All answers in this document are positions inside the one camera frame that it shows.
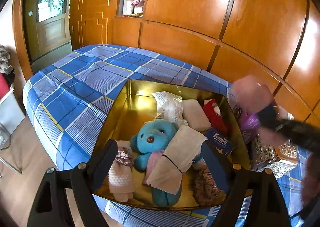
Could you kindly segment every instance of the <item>door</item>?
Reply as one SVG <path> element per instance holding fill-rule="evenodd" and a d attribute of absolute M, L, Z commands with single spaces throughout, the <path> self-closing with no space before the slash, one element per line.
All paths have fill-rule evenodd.
<path fill-rule="evenodd" d="M 70 0 L 72 49 L 110 44 L 118 0 Z"/>
<path fill-rule="evenodd" d="M 44 55 L 70 44 L 69 0 L 24 0 L 24 3 L 25 36 L 33 65 Z"/>

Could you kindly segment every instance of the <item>small box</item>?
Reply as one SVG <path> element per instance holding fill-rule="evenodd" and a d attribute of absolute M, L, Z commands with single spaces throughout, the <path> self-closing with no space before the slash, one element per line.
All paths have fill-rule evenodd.
<path fill-rule="evenodd" d="M 249 114 L 243 111 L 239 125 L 244 143 L 248 144 L 257 136 L 260 122 L 257 114 Z"/>
<path fill-rule="evenodd" d="M 208 130 L 204 136 L 206 136 L 209 141 L 214 142 L 217 150 L 226 156 L 230 155 L 234 149 L 233 145 L 213 127 Z"/>

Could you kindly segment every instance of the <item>blue teddy bear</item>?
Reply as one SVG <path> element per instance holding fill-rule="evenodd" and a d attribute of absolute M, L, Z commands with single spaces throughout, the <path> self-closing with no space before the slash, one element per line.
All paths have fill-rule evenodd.
<path fill-rule="evenodd" d="M 141 153 L 134 160 L 135 168 L 140 171 L 146 170 L 152 152 L 165 150 L 178 129 L 176 123 L 163 119 L 156 119 L 144 124 L 139 133 L 130 140 L 132 150 Z M 152 199 L 158 206 L 167 207 L 178 202 L 181 195 L 181 186 L 175 195 L 153 187 L 151 192 Z"/>

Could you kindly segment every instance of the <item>hand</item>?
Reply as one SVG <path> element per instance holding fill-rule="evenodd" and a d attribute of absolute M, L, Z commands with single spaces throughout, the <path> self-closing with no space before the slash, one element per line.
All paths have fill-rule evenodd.
<path fill-rule="evenodd" d="M 260 127 L 258 132 L 259 132 L 261 143 L 264 145 L 279 147 L 288 140 L 284 138 L 280 133 L 277 133 L 275 131 L 269 130 L 264 127 Z"/>
<path fill-rule="evenodd" d="M 302 201 L 306 206 L 320 193 L 320 158 L 311 155 L 307 161 L 306 176 L 303 180 Z"/>
<path fill-rule="evenodd" d="M 269 89 L 260 86 L 252 75 L 235 81 L 232 89 L 240 106 L 251 114 L 256 114 L 273 101 Z"/>

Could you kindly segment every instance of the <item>white towel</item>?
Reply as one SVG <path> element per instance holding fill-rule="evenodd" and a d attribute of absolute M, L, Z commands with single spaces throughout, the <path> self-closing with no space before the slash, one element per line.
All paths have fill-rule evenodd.
<path fill-rule="evenodd" d="M 207 138 L 196 130 L 181 125 L 147 179 L 147 184 L 170 194 L 179 191 L 182 173 L 192 165 L 199 147 Z"/>
<path fill-rule="evenodd" d="M 129 141 L 117 141 L 118 154 L 119 148 L 126 148 L 128 155 L 132 157 L 132 150 Z M 109 170 L 109 189 L 118 202 L 127 202 L 133 198 L 134 183 L 132 180 L 131 167 L 128 165 L 119 164 L 115 159 Z"/>
<path fill-rule="evenodd" d="M 196 131 L 205 131 L 211 128 L 211 123 L 195 99 L 182 100 L 182 115 L 188 125 Z"/>

